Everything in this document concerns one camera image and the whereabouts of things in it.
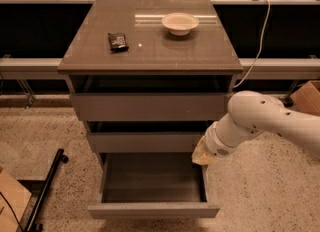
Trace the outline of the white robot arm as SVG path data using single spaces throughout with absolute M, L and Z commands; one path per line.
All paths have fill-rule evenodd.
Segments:
M 320 155 L 320 117 L 284 107 L 275 97 L 253 91 L 234 94 L 227 113 L 210 125 L 192 154 L 192 162 L 201 166 L 215 158 L 227 157 L 245 141 L 262 132 L 276 134 L 314 156 Z

